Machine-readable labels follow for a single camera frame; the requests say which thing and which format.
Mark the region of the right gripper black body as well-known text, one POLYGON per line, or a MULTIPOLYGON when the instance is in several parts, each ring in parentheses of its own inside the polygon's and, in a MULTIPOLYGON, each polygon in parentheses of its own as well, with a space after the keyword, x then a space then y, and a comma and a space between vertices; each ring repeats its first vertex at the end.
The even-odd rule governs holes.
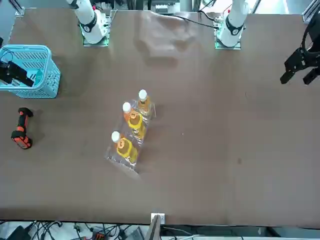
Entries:
POLYGON ((0 80, 6 84, 12 83, 12 77, 9 73, 9 64, 3 61, 0 62, 0 80))

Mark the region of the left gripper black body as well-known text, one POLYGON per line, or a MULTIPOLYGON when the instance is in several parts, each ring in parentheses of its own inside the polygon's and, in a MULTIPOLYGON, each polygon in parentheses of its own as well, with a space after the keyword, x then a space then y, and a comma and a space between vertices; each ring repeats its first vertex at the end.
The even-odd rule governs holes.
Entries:
POLYGON ((303 60, 301 61, 303 69, 314 67, 320 61, 320 16, 314 15, 308 23, 302 37, 301 53, 303 60), (306 38, 310 37, 312 46, 306 48, 306 38))

